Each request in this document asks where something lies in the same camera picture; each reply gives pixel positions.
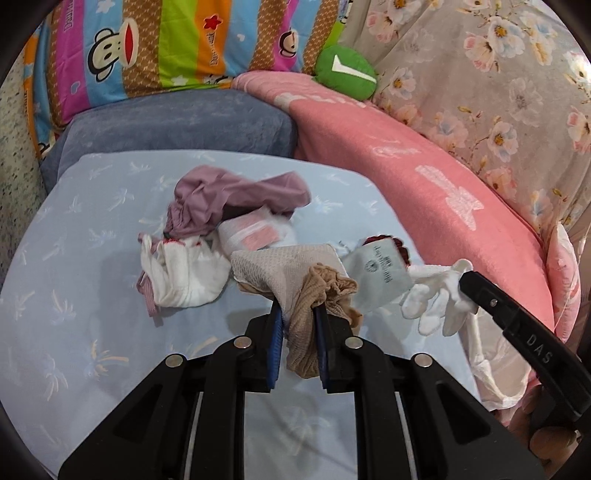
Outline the right hand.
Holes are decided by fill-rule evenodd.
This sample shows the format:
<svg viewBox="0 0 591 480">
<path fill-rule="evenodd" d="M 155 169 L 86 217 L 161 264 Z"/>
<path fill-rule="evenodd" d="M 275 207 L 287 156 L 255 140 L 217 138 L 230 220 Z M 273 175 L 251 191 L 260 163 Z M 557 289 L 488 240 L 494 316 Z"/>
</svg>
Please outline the right hand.
<svg viewBox="0 0 591 480">
<path fill-rule="evenodd" d="M 547 427 L 533 432 L 531 421 L 542 390 L 542 386 L 537 385 L 523 397 L 508 430 L 538 458 L 547 477 L 552 478 L 576 450 L 582 435 L 577 431 L 567 431 L 558 427 Z"/>
</svg>

